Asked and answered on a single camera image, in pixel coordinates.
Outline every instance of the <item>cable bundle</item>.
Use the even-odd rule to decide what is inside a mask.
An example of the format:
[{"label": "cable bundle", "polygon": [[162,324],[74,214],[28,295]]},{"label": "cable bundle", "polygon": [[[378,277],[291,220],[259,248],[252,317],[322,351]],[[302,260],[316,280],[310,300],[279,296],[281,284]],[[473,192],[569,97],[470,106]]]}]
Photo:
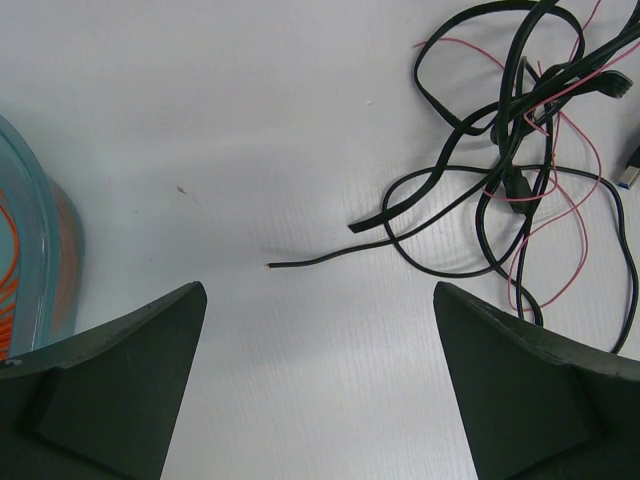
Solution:
[{"label": "cable bundle", "polygon": [[[595,10],[600,5],[600,1],[596,3],[594,14]],[[445,145],[440,152],[440,156],[433,167],[418,170],[400,178],[385,193],[379,214],[349,226],[351,231],[354,233],[360,233],[372,228],[383,226],[388,239],[346,248],[313,260],[303,262],[271,263],[268,264],[268,267],[289,268],[310,266],[349,253],[393,245],[400,255],[409,262],[409,264],[430,275],[443,278],[471,278],[495,271],[507,280],[509,289],[511,289],[511,286],[515,288],[515,309],[518,311],[518,315],[524,319],[524,313],[527,309],[524,307],[523,299],[526,299],[530,306],[530,310],[533,313],[534,323],[536,325],[543,326],[543,315],[541,309],[548,303],[540,305],[531,293],[522,285],[528,241],[532,235],[551,223],[546,222],[542,226],[534,229],[533,222],[535,213],[541,201],[552,191],[558,189],[560,193],[567,198],[572,208],[552,221],[559,220],[569,213],[574,212],[578,215],[583,231],[586,234],[586,227],[584,226],[584,221],[582,220],[579,207],[584,204],[598,185],[600,185],[607,189],[616,205],[616,214],[618,217],[618,238],[629,269],[631,280],[631,299],[629,301],[628,313],[618,340],[611,349],[612,353],[619,353],[629,335],[629,331],[631,330],[638,303],[638,274],[626,240],[623,205],[615,187],[610,182],[602,178],[602,164],[595,146],[562,112],[562,109],[571,100],[581,95],[599,92],[612,98],[621,98],[631,88],[632,82],[626,76],[620,72],[608,69],[619,60],[630,55],[640,46],[640,44],[637,44],[628,51],[614,58],[618,51],[640,38],[640,0],[620,34],[589,54],[585,54],[586,45],[584,28],[590,22],[591,18],[587,24],[585,24],[585,27],[583,27],[571,12],[558,7],[558,3],[559,0],[540,0],[539,2],[527,0],[494,1],[471,7],[445,22],[426,42],[421,44],[422,48],[417,56],[413,68],[413,77],[422,96],[453,128],[453,132],[445,142]],[[419,67],[430,49],[441,40],[464,43],[481,53],[488,55],[486,52],[468,44],[467,42],[447,38],[445,35],[452,28],[469,19],[507,11],[527,11],[528,13],[513,37],[504,65],[492,58],[494,62],[497,62],[501,68],[504,69],[499,98],[496,102],[480,108],[464,119],[460,119],[448,110],[426,88],[424,88],[418,75]],[[526,57],[523,56],[523,51],[533,29],[545,15],[552,15],[564,20],[574,29],[578,38],[571,57],[567,62],[552,65],[546,71],[542,71],[541,69],[536,71],[536,69],[527,61]],[[529,91],[525,91],[526,76],[529,76],[534,82],[533,88]],[[481,122],[487,117],[489,117],[489,120],[485,120],[486,123],[482,124]],[[555,164],[556,141],[554,138],[556,138],[555,134],[557,134],[560,121],[569,123],[589,143],[596,155],[596,158],[598,159],[598,174],[562,167]],[[523,140],[535,132],[541,132],[546,137],[544,162],[539,165],[527,166],[518,166],[514,164],[513,160],[522,145]],[[449,160],[463,137],[478,137],[482,135],[489,135],[498,149],[499,158],[492,168],[483,169],[475,166],[449,165]],[[523,172],[527,170],[537,171],[533,187],[531,187],[528,180],[523,175]],[[431,217],[428,221],[409,232],[396,235],[391,228],[390,221],[412,208],[416,203],[427,196],[447,171],[471,172],[477,174],[480,179],[472,188],[436,215]],[[589,192],[589,195],[583,198],[580,202],[573,202],[566,191],[562,189],[558,180],[558,173],[589,178],[595,181],[594,187],[591,192]],[[398,187],[411,179],[424,176],[426,176],[426,180],[415,193],[397,204],[390,205],[393,192],[397,190]],[[548,189],[549,183],[553,185],[551,189]],[[496,258],[487,240],[484,218],[491,200],[500,198],[496,195],[500,185],[503,185],[506,190],[506,197],[503,199],[510,203],[514,213],[521,215],[523,220],[518,233],[505,254],[500,258]],[[478,193],[481,194],[481,197],[476,209],[475,229],[478,242],[488,263],[487,267],[467,273],[436,271],[418,263],[406,252],[406,250],[404,250],[402,246],[403,241],[430,227],[435,222],[451,213],[467,199]],[[504,264],[512,256],[514,256],[513,263],[509,272],[507,272],[504,268]],[[575,279],[582,266],[584,266],[585,261],[586,252],[583,254],[583,259],[581,260],[578,271],[574,275],[573,279]],[[560,294],[568,288],[570,283],[571,282],[565,286]]]}]

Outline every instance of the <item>black wire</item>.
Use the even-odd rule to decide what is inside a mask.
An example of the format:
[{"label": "black wire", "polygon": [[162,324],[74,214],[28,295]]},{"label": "black wire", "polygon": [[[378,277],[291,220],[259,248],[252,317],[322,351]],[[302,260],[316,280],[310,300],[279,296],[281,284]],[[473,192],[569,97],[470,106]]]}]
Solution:
[{"label": "black wire", "polygon": [[[400,253],[400,255],[411,266],[429,275],[450,279],[462,279],[478,277],[495,271],[503,278],[509,280],[509,274],[505,271],[503,265],[513,255],[518,248],[518,245],[520,245],[520,243],[531,234],[533,219],[535,212],[540,205],[541,199],[527,202],[524,210],[515,210],[514,208],[514,211],[522,211],[522,213],[525,213],[526,211],[523,216],[523,223],[506,251],[499,258],[496,258],[485,231],[485,215],[492,199],[491,195],[497,191],[500,183],[504,183],[505,187],[513,186],[513,182],[518,181],[518,178],[522,176],[521,172],[523,171],[537,171],[534,186],[530,192],[533,193],[533,195],[522,194],[523,196],[521,197],[516,196],[510,198],[528,198],[530,196],[539,197],[544,195],[552,172],[554,117],[571,99],[580,95],[591,92],[601,92],[614,98],[621,98],[630,88],[630,80],[619,72],[601,72],[597,75],[593,75],[593,72],[601,70],[617,51],[630,44],[635,39],[640,38],[640,0],[638,0],[631,18],[625,24],[620,34],[585,56],[586,46],[582,27],[578,20],[569,11],[556,6],[558,1],[559,0],[503,0],[471,7],[445,22],[425,42],[416,58],[413,69],[414,80],[423,97],[433,106],[443,119],[453,127],[453,131],[445,142],[438,160],[433,167],[409,173],[394,182],[387,189],[382,199],[379,214],[361,222],[349,225],[349,228],[354,233],[369,230],[381,225],[384,227],[388,239],[345,248],[312,260],[271,263],[268,266],[274,269],[306,267],[316,265],[342,255],[393,245],[398,253]],[[435,45],[435,43],[453,27],[471,18],[514,10],[527,11],[528,13],[514,35],[509,48],[501,81],[499,99],[497,102],[486,105],[461,120],[423,87],[418,74],[420,65],[433,45]],[[541,75],[538,75],[533,67],[526,61],[526,58],[523,57],[522,53],[536,24],[547,14],[556,16],[571,26],[578,34],[578,44],[576,52],[569,62],[552,65]],[[526,93],[524,92],[525,72],[528,72],[534,80],[534,87]],[[571,92],[561,94],[561,92],[572,86],[576,82],[576,79],[585,79],[588,75],[592,75],[592,77],[586,81],[582,80],[584,82],[582,85]],[[540,102],[551,97],[557,98],[555,101],[544,105],[544,111],[537,119],[533,118],[533,113],[529,112],[533,112],[533,109],[536,108]],[[479,126],[478,122],[489,115],[493,116],[489,119],[488,123],[484,126]],[[534,123],[538,128],[544,128],[547,132],[544,162],[537,165],[516,167],[513,164],[513,160],[524,138],[535,131],[528,122],[525,122],[525,115],[528,116],[528,121]],[[487,132],[490,132],[490,138],[497,145],[499,151],[499,158],[492,168],[449,165],[449,161],[458,143],[465,135],[479,136]],[[555,168],[561,173],[599,181],[601,185],[607,188],[613,197],[618,217],[618,239],[631,279],[631,294],[629,298],[628,312],[618,340],[611,350],[612,353],[617,354],[624,346],[633,325],[633,319],[639,297],[638,272],[626,239],[624,208],[622,201],[616,188],[610,182],[605,179],[598,178],[598,176],[593,173],[562,166],[556,166]],[[435,188],[444,173],[447,171],[475,173],[481,175],[481,179],[426,222],[409,230],[408,232],[396,235],[390,225],[391,220],[406,212],[418,201],[424,198],[424,196]],[[425,175],[428,175],[426,181],[412,195],[397,204],[390,205],[394,192],[400,186],[412,179]],[[402,246],[403,241],[417,235],[429,226],[433,225],[435,222],[442,219],[464,203],[467,199],[471,198],[474,194],[480,192],[483,188],[488,192],[488,194],[482,194],[480,196],[475,214],[475,229],[480,249],[488,263],[487,267],[463,273],[443,272],[420,264],[407,253]],[[543,326],[544,319],[540,305],[537,303],[533,295],[531,295],[531,293],[522,285],[526,253],[527,244],[525,243],[518,254],[515,278],[510,279],[516,290],[516,308],[518,315],[524,319],[524,301],[526,300],[531,307],[534,323],[536,325]]]}]

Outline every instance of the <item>usb connector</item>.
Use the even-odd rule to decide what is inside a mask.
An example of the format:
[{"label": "usb connector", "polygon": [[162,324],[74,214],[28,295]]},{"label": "usb connector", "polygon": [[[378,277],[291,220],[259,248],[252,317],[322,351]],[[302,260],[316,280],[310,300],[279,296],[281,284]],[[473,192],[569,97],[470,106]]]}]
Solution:
[{"label": "usb connector", "polygon": [[618,180],[618,186],[627,190],[630,189],[638,175],[640,175],[640,147],[633,152],[633,155],[627,161],[627,168]]}]

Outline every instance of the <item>white table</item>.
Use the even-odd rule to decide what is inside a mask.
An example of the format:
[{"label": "white table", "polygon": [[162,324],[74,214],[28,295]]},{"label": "white table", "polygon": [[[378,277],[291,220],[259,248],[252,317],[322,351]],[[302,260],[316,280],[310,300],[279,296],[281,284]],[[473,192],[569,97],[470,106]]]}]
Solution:
[{"label": "white table", "polygon": [[[561,4],[585,20],[592,2]],[[591,48],[635,4],[605,2],[587,33]],[[433,315],[437,279],[390,248],[295,271],[263,266],[382,236],[356,237],[346,224],[374,212],[393,179],[433,164],[450,132],[411,82],[411,46],[473,3],[3,3],[0,112],[86,227],[79,330],[187,281],[207,289],[163,479],[475,478]],[[521,18],[475,20],[455,34],[504,58]],[[572,45],[571,30],[548,20],[527,54],[550,65]],[[619,66],[635,80],[637,55]],[[498,94],[495,67],[457,45],[438,45],[424,78],[460,114]],[[635,147],[639,105],[636,87],[623,101],[591,95],[567,110],[600,148],[609,178]],[[465,145],[456,162],[494,161],[486,141]],[[542,139],[532,138],[523,161],[541,151]],[[595,164],[568,128],[558,159]],[[404,223],[426,218],[471,181],[448,175]],[[566,185],[576,197],[590,187]],[[639,253],[640,190],[623,197]],[[482,265],[475,201],[411,251],[436,266]],[[545,215],[566,208],[560,197],[545,205]],[[606,349],[622,322],[628,277],[609,198],[598,193],[583,212],[592,256],[546,320]],[[516,219],[495,206],[488,221],[498,238],[497,227]],[[544,300],[579,259],[577,222],[533,242],[525,283]],[[497,275],[458,284],[508,308]],[[623,354],[640,359],[640,326]]]}]

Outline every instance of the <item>clear plastic container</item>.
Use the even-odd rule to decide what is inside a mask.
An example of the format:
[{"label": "clear plastic container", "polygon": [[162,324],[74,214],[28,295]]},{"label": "clear plastic container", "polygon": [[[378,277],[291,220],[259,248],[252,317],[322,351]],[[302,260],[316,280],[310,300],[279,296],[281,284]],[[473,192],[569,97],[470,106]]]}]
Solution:
[{"label": "clear plastic container", "polygon": [[[69,198],[47,178],[31,149],[2,116],[0,188],[20,248],[8,352],[15,356],[73,335],[84,238]],[[0,268],[11,263],[13,243],[10,228],[0,225]]]}]

